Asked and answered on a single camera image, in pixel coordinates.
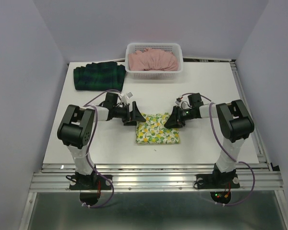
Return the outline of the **lemon print skirt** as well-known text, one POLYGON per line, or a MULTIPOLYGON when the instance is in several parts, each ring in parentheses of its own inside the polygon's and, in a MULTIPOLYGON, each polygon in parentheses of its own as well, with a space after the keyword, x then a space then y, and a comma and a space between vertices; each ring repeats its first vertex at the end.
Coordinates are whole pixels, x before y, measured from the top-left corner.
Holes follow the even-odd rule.
POLYGON ((138 145, 146 144, 179 144, 180 136, 177 128, 165 128, 164 124, 170 117, 169 113, 149 115, 141 113, 145 122, 136 125, 136 139, 138 145))

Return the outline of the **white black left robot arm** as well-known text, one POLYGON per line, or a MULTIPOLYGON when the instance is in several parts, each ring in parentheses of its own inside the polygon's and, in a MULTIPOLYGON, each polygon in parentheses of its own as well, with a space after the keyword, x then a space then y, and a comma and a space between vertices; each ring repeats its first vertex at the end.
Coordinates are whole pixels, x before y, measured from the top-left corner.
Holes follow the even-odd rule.
POLYGON ((136 102, 128 103, 131 97, 132 93, 121 95, 106 92, 104 101, 98 106, 68 105, 57 130, 57 137, 70 151, 75 164, 75 173, 66 176, 70 190, 112 190, 112 175, 97 173, 89 149, 99 121, 119 118, 125 126, 145 122, 136 102))

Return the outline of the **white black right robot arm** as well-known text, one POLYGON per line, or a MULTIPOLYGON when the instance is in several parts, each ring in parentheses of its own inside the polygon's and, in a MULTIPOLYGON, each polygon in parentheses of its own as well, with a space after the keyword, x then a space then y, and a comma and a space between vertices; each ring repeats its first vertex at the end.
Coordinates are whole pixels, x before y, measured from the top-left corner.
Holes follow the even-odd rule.
POLYGON ((211 122, 218 120, 223 141, 216 139, 221 148, 218 160, 211 174, 197 174, 195 189, 231 189, 239 188, 240 182, 236 174, 236 163, 244 141, 254 131, 254 122, 242 100, 230 103, 204 104, 199 93, 187 93, 188 108, 183 107, 183 99, 176 99, 176 105, 165 123, 165 128, 182 128, 186 121, 208 118, 211 122))

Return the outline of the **green plaid folded skirt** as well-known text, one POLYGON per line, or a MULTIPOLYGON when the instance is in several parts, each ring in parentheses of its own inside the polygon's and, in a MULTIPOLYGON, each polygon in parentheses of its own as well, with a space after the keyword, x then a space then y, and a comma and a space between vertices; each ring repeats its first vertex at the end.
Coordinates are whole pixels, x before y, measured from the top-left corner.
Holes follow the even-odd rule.
POLYGON ((125 67, 114 61, 90 63, 73 70, 74 86, 77 91, 121 92, 125 75, 125 67))

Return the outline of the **pink skirt in basket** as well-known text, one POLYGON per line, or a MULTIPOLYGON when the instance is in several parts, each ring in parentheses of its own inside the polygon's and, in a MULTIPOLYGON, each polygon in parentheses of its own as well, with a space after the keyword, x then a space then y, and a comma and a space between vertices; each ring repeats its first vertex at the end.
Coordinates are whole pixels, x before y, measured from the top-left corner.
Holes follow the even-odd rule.
POLYGON ((161 49, 145 48, 128 55, 131 71, 177 71, 179 62, 173 53, 161 49))

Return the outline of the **white plastic basket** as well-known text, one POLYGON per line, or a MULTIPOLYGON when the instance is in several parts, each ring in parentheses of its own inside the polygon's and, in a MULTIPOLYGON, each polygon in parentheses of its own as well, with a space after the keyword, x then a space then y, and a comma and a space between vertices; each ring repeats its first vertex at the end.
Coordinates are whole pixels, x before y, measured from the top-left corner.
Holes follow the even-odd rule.
POLYGON ((128 74, 131 74, 135 79, 144 80, 165 80, 173 79, 183 72, 183 57, 182 50, 177 43, 130 43, 127 45, 125 53, 125 69, 128 74), (129 54, 133 54, 136 51, 144 51, 146 48, 161 49, 166 52, 172 53, 178 61, 177 71, 161 71, 161 70, 144 70, 144 71, 133 71, 129 65, 129 54))

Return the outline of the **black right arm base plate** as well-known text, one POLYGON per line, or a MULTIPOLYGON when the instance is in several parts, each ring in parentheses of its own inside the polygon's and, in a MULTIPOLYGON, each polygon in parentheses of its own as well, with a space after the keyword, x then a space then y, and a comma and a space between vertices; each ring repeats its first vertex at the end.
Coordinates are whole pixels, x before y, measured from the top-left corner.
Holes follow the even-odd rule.
POLYGON ((235 173, 197 174, 193 187, 197 190, 210 189, 214 202, 228 205, 232 197, 231 190, 240 188, 240 182, 235 173))

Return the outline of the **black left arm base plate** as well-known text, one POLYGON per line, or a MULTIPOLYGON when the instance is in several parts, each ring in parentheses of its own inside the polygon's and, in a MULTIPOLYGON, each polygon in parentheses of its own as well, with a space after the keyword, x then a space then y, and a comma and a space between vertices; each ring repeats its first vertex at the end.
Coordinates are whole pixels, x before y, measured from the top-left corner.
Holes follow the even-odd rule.
POLYGON ((99 208, 105 206, 114 195, 114 186, 112 184, 112 175, 100 176, 94 172, 91 175, 82 175, 76 173, 67 175, 65 178, 69 181, 71 191, 79 191, 79 199, 82 206, 87 208, 99 208), (110 197, 99 202, 102 191, 111 191, 110 197))

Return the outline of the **aluminium frame rail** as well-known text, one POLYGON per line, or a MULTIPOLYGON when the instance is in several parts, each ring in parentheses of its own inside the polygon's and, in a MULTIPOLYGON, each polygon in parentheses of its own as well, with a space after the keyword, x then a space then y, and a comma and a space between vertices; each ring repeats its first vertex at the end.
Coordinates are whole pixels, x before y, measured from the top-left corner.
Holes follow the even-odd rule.
POLYGON ((217 58, 204 58, 204 57, 183 57, 184 62, 213 62, 213 63, 229 63, 233 71, 237 70, 236 60, 235 59, 217 59, 217 58))

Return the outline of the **front aluminium rail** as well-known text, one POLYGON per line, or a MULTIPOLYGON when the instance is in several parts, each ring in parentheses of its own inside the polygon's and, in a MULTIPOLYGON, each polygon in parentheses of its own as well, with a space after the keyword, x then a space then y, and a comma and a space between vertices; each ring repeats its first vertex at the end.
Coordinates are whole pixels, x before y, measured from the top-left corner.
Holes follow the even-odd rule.
MULTIPOLYGON (((249 191, 255 181, 255 191, 283 190, 281 173, 272 171, 266 163, 237 165, 240 187, 237 191, 249 191)), ((97 170, 113 176, 115 192, 194 192, 197 174, 210 174, 212 164, 99 164, 97 170)), ((73 174, 73 164, 44 164, 34 173, 30 192, 69 192, 66 175, 73 174)))

